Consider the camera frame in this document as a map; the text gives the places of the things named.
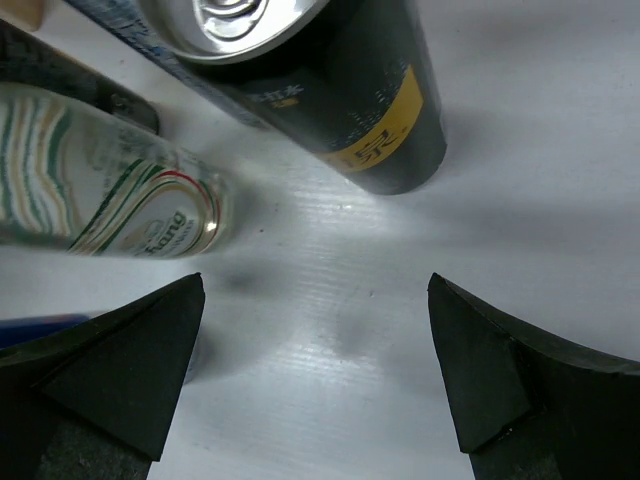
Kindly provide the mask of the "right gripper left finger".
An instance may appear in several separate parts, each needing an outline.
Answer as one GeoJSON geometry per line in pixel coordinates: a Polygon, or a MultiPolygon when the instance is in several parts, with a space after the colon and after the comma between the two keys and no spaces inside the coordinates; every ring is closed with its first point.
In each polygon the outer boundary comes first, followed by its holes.
{"type": "Polygon", "coordinates": [[[191,274],[1,350],[5,479],[144,479],[159,461],[205,305],[191,274]]]}

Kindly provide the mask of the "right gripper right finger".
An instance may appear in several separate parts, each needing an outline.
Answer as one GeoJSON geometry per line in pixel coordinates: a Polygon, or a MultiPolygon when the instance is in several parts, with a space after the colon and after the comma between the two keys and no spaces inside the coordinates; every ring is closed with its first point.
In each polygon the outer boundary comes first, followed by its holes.
{"type": "Polygon", "coordinates": [[[439,274],[428,307],[475,478],[638,478],[638,362],[542,330],[439,274]]]}

